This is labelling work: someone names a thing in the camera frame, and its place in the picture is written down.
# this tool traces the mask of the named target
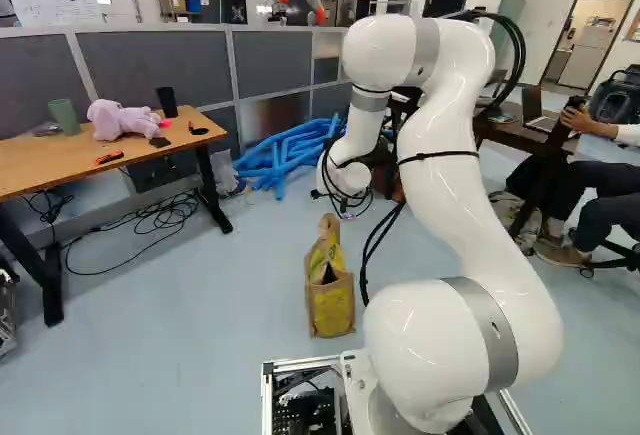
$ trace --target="stuffed toy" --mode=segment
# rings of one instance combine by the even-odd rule
[[[123,133],[139,133],[148,140],[160,136],[158,124],[162,118],[149,107],[122,108],[111,100],[96,100],[89,107],[87,118],[93,122],[96,140],[113,141]]]

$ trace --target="shoe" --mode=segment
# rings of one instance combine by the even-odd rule
[[[562,247],[563,241],[564,240],[563,240],[562,236],[554,237],[553,235],[551,235],[547,231],[546,228],[544,228],[544,226],[540,230],[540,234],[538,235],[538,238],[536,239],[537,243],[541,243],[543,245],[547,245],[548,247],[556,248],[556,249]]]
[[[591,259],[590,255],[581,254],[572,245],[554,248],[544,243],[536,243],[534,250],[545,262],[560,267],[582,268]]]

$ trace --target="desk leg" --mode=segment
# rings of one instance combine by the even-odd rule
[[[200,166],[200,174],[202,175],[202,191],[198,195],[202,199],[209,213],[220,226],[222,233],[227,234],[233,231],[233,225],[220,209],[218,191],[216,190],[216,181],[213,178],[213,169],[211,168],[211,160],[209,160],[209,151],[206,145],[196,148],[196,157],[198,157],[198,165]]]
[[[42,288],[44,323],[48,327],[53,327],[62,322],[64,320],[62,271],[57,246],[48,248],[46,261],[42,260],[38,251],[29,243],[2,205],[0,205],[0,240]]]

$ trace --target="cubicle partition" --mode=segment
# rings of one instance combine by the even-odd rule
[[[203,111],[229,132],[212,150],[235,157],[262,138],[346,112],[341,70],[346,29],[179,24],[0,31],[0,139],[50,119],[47,102],[91,101],[159,108],[155,89]]]

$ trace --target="wooden table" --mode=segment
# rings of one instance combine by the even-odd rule
[[[522,105],[513,102],[504,102],[502,110],[516,118],[512,123],[495,123],[488,120],[475,119],[473,130],[476,135],[478,148],[483,140],[491,140],[508,147],[512,147],[532,155],[545,155],[548,147],[545,147],[547,134],[532,128],[527,128],[522,124]],[[558,117],[558,112],[543,110],[543,115]],[[578,146],[578,139],[574,137],[567,140],[562,146],[566,154],[574,154]]]
[[[521,105],[504,102],[501,108],[505,113],[516,118],[516,121],[495,123],[478,118],[474,119],[473,130],[477,148],[480,149],[484,140],[491,140],[532,155],[545,157],[547,160],[545,169],[509,227],[509,235],[515,239],[552,186],[553,180],[560,173],[563,159],[575,153],[578,147],[578,137],[566,140],[562,147],[552,147],[547,143],[548,135],[546,133],[523,126]],[[550,110],[543,110],[543,114],[554,118],[560,115],[558,112]]]
[[[218,223],[223,233],[233,226],[220,209],[207,144],[219,140],[227,132],[195,108],[179,108],[170,127],[162,128],[162,136],[171,145],[155,148],[140,135],[129,134],[114,142],[93,139],[93,124],[85,123],[78,135],[51,137],[19,136],[0,141],[0,202],[36,190],[45,190],[65,182],[79,180],[96,173],[131,163],[162,157],[181,150],[194,149],[200,167],[203,187],[198,196]],[[207,128],[203,135],[192,135],[194,128]],[[124,158],[103,165],[96,159],[121,151]],[[0,240],[13,253],[24,269],[42,288],[44,319],[48,326],[64,319],[59,247],[49,247],[43,261],[36,249],[0,204]]]

